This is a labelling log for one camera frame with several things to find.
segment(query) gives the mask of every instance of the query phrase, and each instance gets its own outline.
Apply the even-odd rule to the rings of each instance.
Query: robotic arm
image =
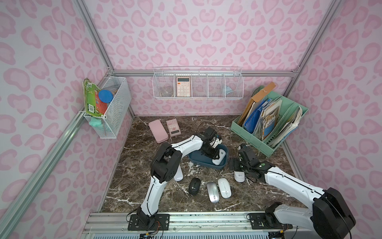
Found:
[[[207,157],[216,159],[219,150],[216,146],[222,140],[218,139],[216,131],[208,127],[204,132],[192,135],[179,143],[161,144],[157,154],[151,162],[151,181],[149,190],[142,205],[137,209],[137,215],[141,223],[152,228],[155,216],[158,212],[159,200],[168,181],[174,178],[180,170],[179,163],[182,157],[195,150],[201,150]]]
[[[268,225],[277,221],[316,231],[323,239],[343,239],[356,221],[342,195],[335,189],[324,190],[303,182],[270,162],[260,162],[244,144],[239,159],[233,160],[234,171],[243,171],[255,179],[275,186],[302,202],[307,208],[274,203],[265,211]]]

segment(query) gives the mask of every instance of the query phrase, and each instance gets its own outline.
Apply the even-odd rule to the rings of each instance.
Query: white wire basket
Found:
[[[154,67],[152,88],[158,99],[230,99],[243,98],[242,67]],[[189,77],[191,95],[177,96],[177,77]]]
[[[92,118],[101,120],[101,125],[93,127],[100,138],[117,138],[123,118],[131,102],[131,94],[125,77],[110,76],[102,89],[112,86],[118,87],[118,91],[108,104],[105,114],[101,117],[94,117],[85,113],[84,116],[88,122]]]

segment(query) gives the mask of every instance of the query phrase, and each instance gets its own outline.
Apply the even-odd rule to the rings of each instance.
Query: blue tray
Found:
[[[202,155],[202,153],[199,150],[189,153],[188,157],[190,158],[190,161],[194,164],[220,170],[224,168],[224,166],[227,164],[228,148],[225,145],[218,145],[216,146],[216,148],[222,149],[225,151],[225,157],[223,158],[223,160],[221,161],[219,165],[214,165],[212,163],[212,159],[207,157],[206,155]]]

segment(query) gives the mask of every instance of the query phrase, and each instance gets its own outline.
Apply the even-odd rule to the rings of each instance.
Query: marble floor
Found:
[[[179,116],[176,117],[182,134],[167,140],[169,143],[180,142],[195,133],[199,128],[203,131],[211,122],[217,126],[218,134],[223,144],[234,155],[237,146],[245,141],[230,130],[231,122],[237,116]],[[135,117],[131,126],[125,149],[118,162],[114,178],[107,193],[102,212],[130,212],[137,208],[144,200],[150,184],[150,163],[159,145],[152,135],[148,123],[160,119],[167,130],[166,120],[174,117]],[[266,156],[258,153],[260,161]],[[283,149],[280,147],[267,160],[293,175]],[[271,185],[260,182],[253,183],[246,180],[236,182],[233,172],[226,165],[222,170],[215,170],[193,164],[188,157],[181,161],[184,178],[180,182],[168,182],[159,203],[159,211],[259,211],[264,210],[274,202],[282,202],[290,206],[302,206],[299,201]],[[198,177],[201,181],[199,193],[191,196],[188,186],[192,178]],[[210,202],[207,192],[207,182],[216,182],[225,177],[230,185],[232,196],[220,197],[218,203]]]

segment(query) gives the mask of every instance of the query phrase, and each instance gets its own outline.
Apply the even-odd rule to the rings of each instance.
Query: pink case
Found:
[[[160,120],[151,121],[149,123],[149,127],[157,143],[161,143],[168,140],[168,134]]]

